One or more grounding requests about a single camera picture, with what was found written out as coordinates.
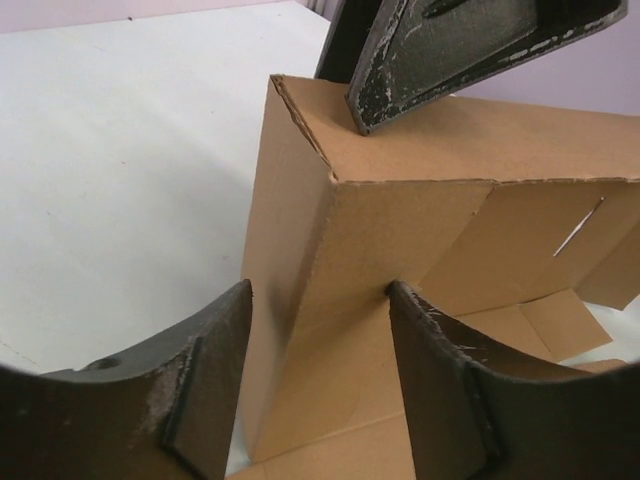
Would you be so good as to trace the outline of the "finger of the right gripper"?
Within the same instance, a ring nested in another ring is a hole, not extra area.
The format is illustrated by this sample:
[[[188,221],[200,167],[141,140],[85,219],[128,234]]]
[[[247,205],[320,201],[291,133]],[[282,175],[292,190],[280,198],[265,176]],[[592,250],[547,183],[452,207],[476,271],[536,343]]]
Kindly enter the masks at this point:
[[[360,134],[619,22],[625,1],[384,1],[346,94]]]
[[[337,2],[315,72],[316,79],[348,84],[354,74],[381,0]]]

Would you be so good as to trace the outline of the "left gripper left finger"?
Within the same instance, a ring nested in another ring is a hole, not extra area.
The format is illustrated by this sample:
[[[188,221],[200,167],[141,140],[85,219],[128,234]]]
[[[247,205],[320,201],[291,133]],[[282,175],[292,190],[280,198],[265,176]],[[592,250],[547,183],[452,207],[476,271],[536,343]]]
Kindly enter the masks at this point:
[[[243,280],[80,370],[1,369],[5,479],[221,479],[252,322]]]

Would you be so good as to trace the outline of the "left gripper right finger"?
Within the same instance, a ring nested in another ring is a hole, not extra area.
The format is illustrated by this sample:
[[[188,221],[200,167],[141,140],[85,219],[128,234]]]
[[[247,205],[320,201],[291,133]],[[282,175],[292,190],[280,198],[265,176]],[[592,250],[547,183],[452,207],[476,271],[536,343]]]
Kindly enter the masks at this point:
[[[420,479],[635,479],[639,367],[591,373],[518,351],[391,283],[390,322]]]

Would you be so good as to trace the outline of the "brown cardboard box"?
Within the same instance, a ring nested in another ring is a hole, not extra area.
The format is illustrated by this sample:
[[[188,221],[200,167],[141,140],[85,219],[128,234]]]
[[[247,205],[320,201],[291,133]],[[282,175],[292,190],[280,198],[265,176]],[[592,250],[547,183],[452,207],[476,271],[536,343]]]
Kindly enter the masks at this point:
[[[610,341],[589,305],[639,294],[639,120],[448,97],[366,137],[342,85],[274,76],[242,273],[240,477],[420,479],[391,283],[533,357],[639,367],[582,359]]]

